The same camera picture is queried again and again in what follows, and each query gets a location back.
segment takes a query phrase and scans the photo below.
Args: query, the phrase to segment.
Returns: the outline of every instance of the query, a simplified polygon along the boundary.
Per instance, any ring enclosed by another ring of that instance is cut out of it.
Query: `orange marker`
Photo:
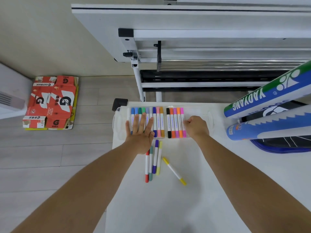
[[[178,120],[178,128],[179,128],[179,137],[181,138],[181,137],[183,137],[183,129],[181,126],[180,108],[177,108],[177,120]]]
[[[161,137],[165,137],[163,107],[160,107],[160,123],[161,123]]]
[[[171,130],[172,130],[172,138],[175,138],[175,125],[174,125],[174,111],[173,108],[169,108],[169,116],[171,117]]]

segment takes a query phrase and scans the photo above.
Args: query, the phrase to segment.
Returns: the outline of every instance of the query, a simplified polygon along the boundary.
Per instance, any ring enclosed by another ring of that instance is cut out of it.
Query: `barcode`
[[[234,127],[234,125],[229,128],[229,135],[233,135],[233,132],[232,132],[233,127]]]

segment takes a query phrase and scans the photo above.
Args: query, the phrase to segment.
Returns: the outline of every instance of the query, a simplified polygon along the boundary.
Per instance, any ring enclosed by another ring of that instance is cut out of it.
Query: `right hand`
[[[187,121],[184,121],[187,133],[192,139],[203,135],[209,135],[206,122],[199,116],[191,116]]]

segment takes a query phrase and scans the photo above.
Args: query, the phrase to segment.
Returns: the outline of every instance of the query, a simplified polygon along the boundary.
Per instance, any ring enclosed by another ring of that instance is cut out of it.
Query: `g logo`
[[[36,99],[36,104],[43,104],[43,103],[44,103],[43,97],[38,97],[38,98]]]
[[[59,104],[60,104],[60,105],[71,105],[71,99],[70,99],[70,97],[68,97],[68,96],[62,97],[62,98],[59,100]]]

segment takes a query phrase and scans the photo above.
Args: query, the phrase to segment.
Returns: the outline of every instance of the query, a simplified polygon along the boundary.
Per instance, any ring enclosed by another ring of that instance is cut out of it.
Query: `wooden floor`
[[[163,93],[163,101],[233,102],[245,92]],[[72,130],[25,131],[21,117],[0,120],[0,233],[13,230],[85,165],[112,147],[115,98],[139,101],[132,76],[80,80]],[[155,93],[147,93],[155,101]],[[105,230],[105,215],[94,232]]]

